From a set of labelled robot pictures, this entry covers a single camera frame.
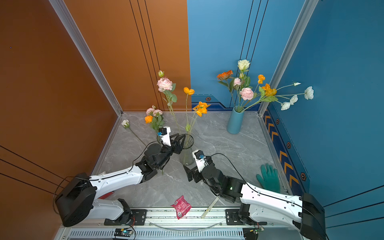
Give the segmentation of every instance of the gray marble tabletop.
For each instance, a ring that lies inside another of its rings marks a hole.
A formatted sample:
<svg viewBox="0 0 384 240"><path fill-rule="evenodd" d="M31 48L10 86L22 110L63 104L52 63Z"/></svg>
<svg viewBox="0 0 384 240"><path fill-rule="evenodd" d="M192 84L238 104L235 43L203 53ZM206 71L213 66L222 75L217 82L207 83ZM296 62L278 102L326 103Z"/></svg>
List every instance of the gray marble tabletop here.
<svg viewBox="0 0 384 240"><path fill-rule="evenodd" d="M227 122L231 112L208 112L196 121L192 135L195 143L192 150L203 150L210 156L220 152L225 154L235 165L244 179L261 187L256 174L261 174L260 166L268 163L275 167L270 150L266 144L261 126L255 112L246 112L240 133L230 134L226 131ZM182 133L185 133L185 113L175 113ZM145 143L156 140L156 133L149 124L145 124L145 113L124 113L123 120L128 119L131 130ZM177 126L173 116L164 113L165 125L171 127L173 133ZM132 161L144 150L145 145L129 129L119 126L107 155L101 165L102 172L114 172L132 165ZM240 179L229 161L221 156L212 157L217 169L224 175ZM130 207L169 207L175 200L184 195L184 198L193 207L209 206L216 198L209 187L202 181L188 182L183 165L179 162L179 155L173 154L170 161L162 171L158 170L156 176L142 184L123 187L108 197L109 200L123 198ZM230 203L220 199L215 206L239 206L240 203Z"/></svg>

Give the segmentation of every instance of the candy wrapper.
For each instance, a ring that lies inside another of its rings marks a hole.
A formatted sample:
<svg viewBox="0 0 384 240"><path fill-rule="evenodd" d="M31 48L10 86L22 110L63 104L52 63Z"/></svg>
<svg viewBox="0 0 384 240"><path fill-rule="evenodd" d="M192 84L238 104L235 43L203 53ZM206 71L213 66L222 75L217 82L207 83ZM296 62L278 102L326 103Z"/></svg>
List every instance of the candy wrapper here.
<svg viewBox="0 0 384 240"><path fill-rule="evenodd" d="M175 201L175 204L172 205L172 207L176 209L177 219L180 219L185 214L187 214L187 212L191 209L192 206L189 203L187 203L183 195Z"/></svg>

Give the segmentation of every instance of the orange wall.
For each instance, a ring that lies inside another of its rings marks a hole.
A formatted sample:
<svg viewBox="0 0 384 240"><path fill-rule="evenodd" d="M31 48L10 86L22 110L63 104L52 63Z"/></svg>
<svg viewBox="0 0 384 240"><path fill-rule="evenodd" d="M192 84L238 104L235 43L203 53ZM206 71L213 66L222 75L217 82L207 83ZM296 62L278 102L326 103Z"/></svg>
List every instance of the orange wall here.
<svg viewBox="0 0 384 240"><path fill-rule="evenodd" d="M90 174L117 119L104 93L49 1L3 0L0 22L0 145L62 177ZM3 148L0 159L61 182ZM0 173L56 189L4 161ZM0 181L2 239L53 238L61 222L53 195L3 175Z"/></svg>
<svg viewBox="0 0 384 240"><path fill-rule="evenodd" d="M177 84L174 109L185 109L183 88L190 88L186 0L65 4L124 111L167 107L156 86L159 66Z"/></svg>

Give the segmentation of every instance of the red object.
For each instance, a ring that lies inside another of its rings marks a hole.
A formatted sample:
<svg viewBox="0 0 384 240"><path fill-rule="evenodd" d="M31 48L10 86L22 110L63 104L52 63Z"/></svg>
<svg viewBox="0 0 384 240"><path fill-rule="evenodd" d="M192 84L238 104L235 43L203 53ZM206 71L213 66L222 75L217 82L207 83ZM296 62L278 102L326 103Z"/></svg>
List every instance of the red object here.
<svg viewBox="0 0 384 240"><path fill-rule="evenodd" d="M187 201L185 201L184 195L183 195L175 201L175 204L172 205L172 207L176 209L177 219L180 219L185 214L187 214L187 212L191 209L192 206L189 203L187 203Z"/></svg>
<svg viewBox="0 0 384 240"><path fill-rule="evenodd" d="M103 196L99 197L99 199L106 199L107 197L111 196L114 194L114 192L108 192L107 194L104 194Z"/></svg>

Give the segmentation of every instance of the clear glass vase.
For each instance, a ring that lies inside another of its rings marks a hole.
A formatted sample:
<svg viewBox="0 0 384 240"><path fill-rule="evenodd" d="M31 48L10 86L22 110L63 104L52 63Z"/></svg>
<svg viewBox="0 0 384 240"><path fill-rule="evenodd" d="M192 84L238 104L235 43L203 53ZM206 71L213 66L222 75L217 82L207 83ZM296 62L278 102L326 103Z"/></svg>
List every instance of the clear glass vase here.
<svg viewBox="0 0 384 240"><path fill-rule="evenodd" d="M181 164L185 166L191 165L195 162L195 159L192 156L193 143L194 143L193 138L187 135L187 137L185 138L183 150L179 155L179 161L181 162Z"/></svg>

